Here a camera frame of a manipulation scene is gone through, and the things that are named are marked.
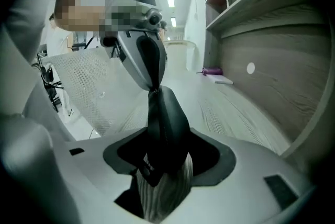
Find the round hole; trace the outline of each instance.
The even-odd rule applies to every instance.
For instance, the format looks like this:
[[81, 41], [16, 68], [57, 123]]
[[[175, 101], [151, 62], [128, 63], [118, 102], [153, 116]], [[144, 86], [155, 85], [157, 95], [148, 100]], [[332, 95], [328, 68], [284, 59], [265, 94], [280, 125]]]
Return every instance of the round hole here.
[[247, 66], [247, 72], [248, 72], [249, 74], [253, 74], [254, 71], [255, 71], [255, 64], [252, 63], [252, 62], [250, 62], [250, 63], [248, 64], [248, 66]]

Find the wood grain surface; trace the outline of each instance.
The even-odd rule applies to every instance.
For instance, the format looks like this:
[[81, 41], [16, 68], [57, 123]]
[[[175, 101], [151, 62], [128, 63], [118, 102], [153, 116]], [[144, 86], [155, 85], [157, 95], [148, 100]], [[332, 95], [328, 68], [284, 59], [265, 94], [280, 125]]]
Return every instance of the wood grain surface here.
[[[222, 40], [220, 66], [294, 141], [314, 114], [327, 81], [330, 34], [325, 26], [286, 26]], [[247, 73], [253, 62], [255, 72]]]
[[[290, 145], [278, 125], [233, 85], [213, 84], [189, 71], [165, 73], [162, 85], [173, 90], [190, 127], [200, 132], [246, 140], [277, 154]], [[143, 91], [133, 106], [116, 131], [147, 126], [148, 92]]]

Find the white wall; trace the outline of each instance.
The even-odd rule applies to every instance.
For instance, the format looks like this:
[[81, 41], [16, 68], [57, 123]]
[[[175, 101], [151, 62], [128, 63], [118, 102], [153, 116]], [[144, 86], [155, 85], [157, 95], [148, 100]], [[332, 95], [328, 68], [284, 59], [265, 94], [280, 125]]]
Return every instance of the white wall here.
[[188, 55], [188, 62], [191, 61], [192, 70], [201, 71], [205, 52], [205, 30], [206, 13], [205, 0], [191, 0], [185, 25], [184, 39], [194, 42], [197, 50]]

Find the person in white clothing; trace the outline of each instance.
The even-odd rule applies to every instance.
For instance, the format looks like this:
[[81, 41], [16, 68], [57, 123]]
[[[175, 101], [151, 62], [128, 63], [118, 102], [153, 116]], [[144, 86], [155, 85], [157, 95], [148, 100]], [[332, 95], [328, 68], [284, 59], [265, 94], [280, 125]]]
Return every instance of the person in white clothing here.
[[[47, 53], [49, 57], [54, 55], [66, 54], [72, 52], [73, 46], [73, 33], [56, 26], [54, 22], [54, 15], [52, 14], [49, 18], [50, 25], [52, 28], [52, 33], [47, 40]], [[54, 81], [59, 81], [57, 71], [52, 67]], [[55, 89], [59, 100], [62, 104], [62, 110], [64, 115], [64, 120], [68, 121], [73, 110], [70, 105], [70, 98], [64, 89]]]

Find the floor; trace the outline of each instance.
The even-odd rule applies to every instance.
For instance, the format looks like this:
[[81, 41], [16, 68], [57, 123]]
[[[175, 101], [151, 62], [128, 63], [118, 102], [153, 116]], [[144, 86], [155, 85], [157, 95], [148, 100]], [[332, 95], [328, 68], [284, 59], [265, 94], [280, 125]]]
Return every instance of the floor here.
[[[190, 126], [200, 132], [216, 132], [257, 143], [277, 154], [282, 154], [290, 145], [278, 126], [232, 85], [213, 84], [203, 75], [189, 71], [166, 73], [162, 85], [173, 90]], [[143, 91], [136, 101], [131, 101], [135, 102], [134, 109], [118, 125], [117, 131], [146, 126], [147, 94]], [[77, 109], [65, 126], [76, 140], [99, 137]]]

